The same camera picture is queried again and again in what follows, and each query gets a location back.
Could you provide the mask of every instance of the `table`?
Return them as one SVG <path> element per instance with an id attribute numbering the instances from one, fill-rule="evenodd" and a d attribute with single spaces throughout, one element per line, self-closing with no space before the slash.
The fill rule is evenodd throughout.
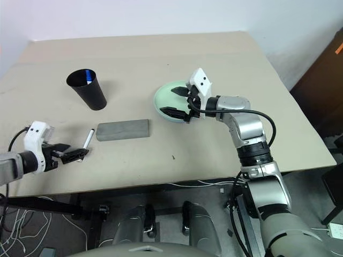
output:
<path id="1" fill-rule="evenodd" d="M 34 120 L 55 127 L 51 143 L 81 147 L 98 123 L 150 120 L 150 137 L 91 141 L 82 163 L 59 164 L 11 183 L 11 196 L 88 192 L 193 179 L 235 176 L 240 163 L 228 128 L 213 118 L 172 123 L 154 109 L 153 96 L 167 82 L 187 80 L 202 67 L 213 95 L 248 98 L 278 128 L 271 147 L 282 172 L 335 165 L 319 135 L 245 32 L 100 37 L 32 42 L 0 81 L 0 150 Z M 89 109 L 65 80 L 92 69 L 107 98 Z M 269 139 L 271 128 L 263 120 Z M 23 151 L 23 138 L 14 150 Z"/>

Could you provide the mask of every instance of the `power strip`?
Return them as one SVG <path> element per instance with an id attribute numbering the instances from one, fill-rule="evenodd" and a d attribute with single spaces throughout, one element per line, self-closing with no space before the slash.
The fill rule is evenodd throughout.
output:
<path id="1" fill-rule="evenodd" d="M 343 225 L 336 223 L 329 223 L 329 236 L 332 238 L 343 239 Z"/>

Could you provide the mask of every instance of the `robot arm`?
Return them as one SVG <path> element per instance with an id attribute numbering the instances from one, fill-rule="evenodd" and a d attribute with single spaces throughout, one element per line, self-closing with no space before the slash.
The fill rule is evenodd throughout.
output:
<path id="1" fill-rule="evenodd" d="M 44 122 L 33 122 L 24 137 L 24 152 L 0 154 L 0 186 L 30 172 L 38 174 L 56 169 L 56 158 L 66 164 L 86 156 L 88 150 L 84 148 L 74 149 L 63 143 L 48 144 L 53 131 L 54 128 Z"/>
<path id="2" fill-rule="evenodd" d="M 247 180 L 250 198 L 260 219 L 266 253 L 270 256 L 331 256 L 321 239 L 296 215 L 292 214 L 291 199 L 277 163 L 273 160 L 262 122 L 250 103 L 243 97 L 211 96 L 211 85 L 199 68 L 187 88 L 172 92 L 188 99 L 189 114 L 165 107 L 161 111 L 190 122 L 192 117 L 215 117 L 229 127 L 241 172 Z"/>

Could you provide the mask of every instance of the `black paper cup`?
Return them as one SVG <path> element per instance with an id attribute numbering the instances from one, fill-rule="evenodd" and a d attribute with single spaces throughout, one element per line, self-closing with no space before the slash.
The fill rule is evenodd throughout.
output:
<path id="1" fill-rule="evenodd" d="M 74 71 L 67 77 L 66 83 L 78 93 L 92 110 L 98 111 L 105 108 L 107 102 L 94 71 L 90 69 Z"/>

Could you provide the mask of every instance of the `white marker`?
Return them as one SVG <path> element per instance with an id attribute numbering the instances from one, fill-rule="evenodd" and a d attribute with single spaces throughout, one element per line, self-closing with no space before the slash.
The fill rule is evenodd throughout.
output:
<path id="1" fill-rule="evenodd" d="M 87 147 L 88 147 L 88 145 L 90 144 L 90 142 L 91 142 L 91 140 L 92 140 L 92 136 L 93 136 L 93 134 L 94 134 L 94 129 L 91 129 L 90 130 L 90 132 L 89 132 L 89 134 L 88 134 L 88 137 L 87 137 L 87 139 L 86 139 L 86 141 L 85 141 L 85 143 L 84 143 L 84 146 L 83 146 L 83 148 L 84 149 L 87 149 Z"/>

